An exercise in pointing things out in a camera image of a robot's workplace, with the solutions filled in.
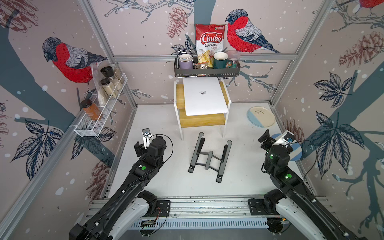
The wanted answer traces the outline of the silver laptop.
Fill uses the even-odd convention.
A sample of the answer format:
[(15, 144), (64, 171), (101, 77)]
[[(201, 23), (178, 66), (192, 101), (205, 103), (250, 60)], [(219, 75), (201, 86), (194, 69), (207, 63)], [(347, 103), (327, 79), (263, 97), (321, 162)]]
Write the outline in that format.
[(228, 107), (217, 78), (184, 78), (187, 116), (225, 114)]

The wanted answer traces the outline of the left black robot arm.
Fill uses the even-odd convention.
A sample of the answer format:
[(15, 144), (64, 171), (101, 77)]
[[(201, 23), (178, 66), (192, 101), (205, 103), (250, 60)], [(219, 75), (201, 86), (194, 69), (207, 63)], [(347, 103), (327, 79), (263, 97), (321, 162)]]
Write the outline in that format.
[(120, 188), (84, 225), (69, 232), (71, 240), (117, 240), (137, 219), (157, 210), (157, 196), (144, 188), (164, 165), (164, 135), (154, 135), (136, 143), (139, 160), (133, 164)]

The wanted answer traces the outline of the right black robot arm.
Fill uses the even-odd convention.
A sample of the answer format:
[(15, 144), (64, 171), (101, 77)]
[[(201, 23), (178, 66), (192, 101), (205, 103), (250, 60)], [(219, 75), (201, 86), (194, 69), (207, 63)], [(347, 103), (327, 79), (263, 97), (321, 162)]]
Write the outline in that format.
[(295, 136), (284, 132), (278, 140), (268, 130), (259, 138), (266, 150), (262, 172), (270, 176), (276, 189), (265, 194), (268, 212), (285, 217), (309, 240), (358, 240), (360, 237), (334, 217), (289, 166)]

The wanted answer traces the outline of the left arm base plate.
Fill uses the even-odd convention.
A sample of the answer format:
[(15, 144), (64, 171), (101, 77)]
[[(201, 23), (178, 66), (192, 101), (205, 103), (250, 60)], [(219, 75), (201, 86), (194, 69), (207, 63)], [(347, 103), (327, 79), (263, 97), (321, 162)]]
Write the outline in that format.
[(168, 217), (170, 215), (171, 201), (145, 201), (148, 210), (143, 217)]

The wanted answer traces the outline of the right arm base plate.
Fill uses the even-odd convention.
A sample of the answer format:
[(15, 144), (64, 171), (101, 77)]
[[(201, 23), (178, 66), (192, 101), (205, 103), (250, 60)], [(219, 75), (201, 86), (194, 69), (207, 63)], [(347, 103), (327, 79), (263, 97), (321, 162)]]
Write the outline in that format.
[(248, 199), (248, 207), (252, 216), (279, 216), (282, 210), (292, 202), (289, 199)]

